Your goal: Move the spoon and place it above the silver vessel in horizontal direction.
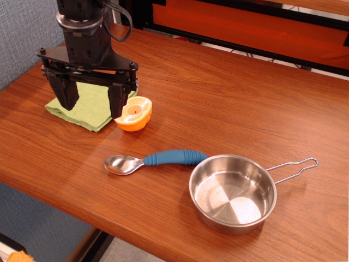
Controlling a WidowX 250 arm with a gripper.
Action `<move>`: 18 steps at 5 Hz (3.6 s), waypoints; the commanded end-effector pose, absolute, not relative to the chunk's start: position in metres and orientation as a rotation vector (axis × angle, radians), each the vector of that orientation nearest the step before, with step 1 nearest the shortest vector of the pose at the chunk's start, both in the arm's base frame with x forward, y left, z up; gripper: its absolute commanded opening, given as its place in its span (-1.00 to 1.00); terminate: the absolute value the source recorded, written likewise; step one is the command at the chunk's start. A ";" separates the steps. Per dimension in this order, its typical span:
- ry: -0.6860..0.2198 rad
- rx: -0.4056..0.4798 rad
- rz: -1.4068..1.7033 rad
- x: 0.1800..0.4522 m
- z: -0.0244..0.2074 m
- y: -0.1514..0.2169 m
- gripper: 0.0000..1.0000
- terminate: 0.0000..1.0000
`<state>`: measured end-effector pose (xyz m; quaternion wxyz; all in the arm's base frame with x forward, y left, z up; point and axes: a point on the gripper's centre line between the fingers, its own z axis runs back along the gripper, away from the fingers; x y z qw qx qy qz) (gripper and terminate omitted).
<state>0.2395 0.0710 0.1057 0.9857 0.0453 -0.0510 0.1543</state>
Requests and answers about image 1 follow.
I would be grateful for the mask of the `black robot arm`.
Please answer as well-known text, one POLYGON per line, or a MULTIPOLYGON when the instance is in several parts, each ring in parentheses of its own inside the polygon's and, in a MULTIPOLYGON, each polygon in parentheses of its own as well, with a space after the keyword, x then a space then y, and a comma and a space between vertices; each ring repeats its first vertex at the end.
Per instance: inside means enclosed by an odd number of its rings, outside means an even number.
POLYGON ((112 41, 124 42, 130 36, 115 37, 110 29, 109 9, 133 25, 132 18, 114 1, 58 1, 57 22, 65 46, 40 48, 43 75, 48 79, 60 105, 72 110, 79 99, 77 83, 108 87, 112 118, 122 115, 128 95, 137 91, 137 63, 117 54, 112 41))

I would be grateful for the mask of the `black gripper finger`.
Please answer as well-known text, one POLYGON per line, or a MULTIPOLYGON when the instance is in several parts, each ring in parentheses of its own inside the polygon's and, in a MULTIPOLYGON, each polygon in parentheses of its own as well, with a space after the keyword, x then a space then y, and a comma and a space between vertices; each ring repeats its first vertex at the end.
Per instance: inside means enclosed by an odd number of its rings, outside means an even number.
POLYGON ((131 89, 126 84, 113 83, 109 86, 108 97, 110 102, 111 117, 119 118, 122 115, 123 106, 127 103, 131 89))
POLYGON ((48 80, 60 105, 68 111, 72 110, 79 99, 76 82, 56 75, 49 75, 48 80))

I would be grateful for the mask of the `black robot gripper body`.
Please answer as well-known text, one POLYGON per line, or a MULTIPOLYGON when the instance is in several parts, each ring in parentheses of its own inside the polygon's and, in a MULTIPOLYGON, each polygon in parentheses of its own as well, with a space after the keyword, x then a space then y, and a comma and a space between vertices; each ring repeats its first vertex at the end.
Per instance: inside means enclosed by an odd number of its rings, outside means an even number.
POLYGON ((83 21, 59 18, 57 21, 63 30, 65 46, 37 50, 43 62, 43 74, 54 90, 72 90, 77 82, 113 90, 137 90, 138 64, 113 50, 115 37, 105 18, 83 21))

